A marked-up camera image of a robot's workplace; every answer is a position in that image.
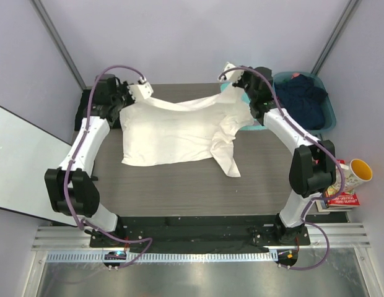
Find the dark blue clothing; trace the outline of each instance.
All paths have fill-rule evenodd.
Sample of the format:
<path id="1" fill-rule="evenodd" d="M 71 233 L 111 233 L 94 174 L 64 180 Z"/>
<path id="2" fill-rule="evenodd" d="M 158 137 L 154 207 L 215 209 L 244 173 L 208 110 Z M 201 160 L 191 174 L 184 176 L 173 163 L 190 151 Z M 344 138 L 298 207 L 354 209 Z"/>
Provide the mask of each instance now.
<path id="1" fill-rule="evenodd" d="M 290 116 L 306 130 L 319 130 L 325 125 L 320 105 L 327 92 L 314 86 L 314 79 L 302 74 L 287 82 L 275 84 L 276 95 Z"/>

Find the mug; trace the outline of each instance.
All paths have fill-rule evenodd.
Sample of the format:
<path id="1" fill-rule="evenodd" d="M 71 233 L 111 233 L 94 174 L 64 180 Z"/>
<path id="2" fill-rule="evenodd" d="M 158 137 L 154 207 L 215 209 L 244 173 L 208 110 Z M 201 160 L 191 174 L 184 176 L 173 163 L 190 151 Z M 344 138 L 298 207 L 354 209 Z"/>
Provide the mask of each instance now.
<path id="1" fill-rule="evenodd" d="M 345 174 L 345 187 L 343 192 L 349 192 L 355 187 L 360 186 L 372 179 L 372 169 L 366 162 L 360 159 L 353 159 L 349 164 L 341 164 L 343 173 Z M 338 192 L 341 187 L 341 175 L 336 168 L 336 181 L 333 188 Z"/>

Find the laundry basket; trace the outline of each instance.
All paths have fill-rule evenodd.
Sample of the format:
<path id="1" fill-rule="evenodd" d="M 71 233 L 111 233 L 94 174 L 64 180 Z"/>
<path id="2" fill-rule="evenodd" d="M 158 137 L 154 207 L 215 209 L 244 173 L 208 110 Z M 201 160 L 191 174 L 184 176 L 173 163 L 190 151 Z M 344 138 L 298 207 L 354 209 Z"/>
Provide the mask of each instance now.
<path id="1" fill-rule="evenodd" d="M 291 79 L 292 74 L 294 74 L 296 72 L 303 74 L 304 76 L 313 78 L 314 82 L 315 82 L 315 86 L 320 87 L 323 90 L 325 90 L 323 82 L 317 76 L 315 76 L 311 73 L 308 73 L 308 72 L 299 72 L 299 71 L 280 72 L 280 73 L 276 74 L 273 77 L 273 89 L 276 91 L 275 84 L 281 84 L 282 82 L 287 82 L 288 80 Z M 322 134 L 325 132 L 329 132 L 332 129 L 334 129 L 334 127 L 335 127 L 336 118 L 335 118 L 334 110 L 333 110 L 333 107 L 331 105 L 331 102 L 329 101 L 328 96 L 325 98 L 325 100 L 321 104 L 321 109 L 323 110 L 324 119 L 325 119 L 324 127 L 321 128 L 320 130 L 308 130 L 308 132 L 311 133 L 312 135 L 318 135 L 318 134 Z"/>

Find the wall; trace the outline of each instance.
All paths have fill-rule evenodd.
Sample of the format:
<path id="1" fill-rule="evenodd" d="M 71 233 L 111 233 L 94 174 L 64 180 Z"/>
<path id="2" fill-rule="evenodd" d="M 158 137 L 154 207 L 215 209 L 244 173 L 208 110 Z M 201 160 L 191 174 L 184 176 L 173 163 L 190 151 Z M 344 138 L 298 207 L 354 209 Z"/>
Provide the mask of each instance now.
<path id="1" fill-rule="evenodd" d="M 0 1 L 0 105 L 70 141 L 80 94 L 31 4 Z M 21 296 L 40 223 L 0 210 L 0 296 Z"/>
<path id="2" fill-rule="evenodd" d="M 352 217 L 364 223 L 384 277 L 384 0 L 362 1 L 319 76 L 338 120 L 327 135 L 337 156 L 373 168 Z"/>
<path id="3" fill-rule="evenodd" d="M 42 0 L 85 83 L 112 64 L 153 84 L 215 82 L 226 61 L 310 71 L 346 0 Z M 135 75 L 115 72 L 122 79 Z"/>

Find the reflective metal surface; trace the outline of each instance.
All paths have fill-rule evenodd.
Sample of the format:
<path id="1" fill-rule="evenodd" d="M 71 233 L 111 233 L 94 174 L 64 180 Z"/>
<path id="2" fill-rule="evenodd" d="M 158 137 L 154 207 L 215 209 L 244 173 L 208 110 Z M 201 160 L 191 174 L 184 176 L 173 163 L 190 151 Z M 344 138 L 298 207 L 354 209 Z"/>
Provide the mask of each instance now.
<path id="1" fill-rule="evenodd" d="M 301 250 L 297 265 L 312 265 L 324 252 Z M 65 280 L 78 284 L 68 285 Z M 104 270 L 102 264 L 46 264 L 37 296 L 369 295 L 354 250 L 332 249 L 322 266 L 307 272 L 279 269 L 272 262 L 144 264 L 111 272 Z"/>

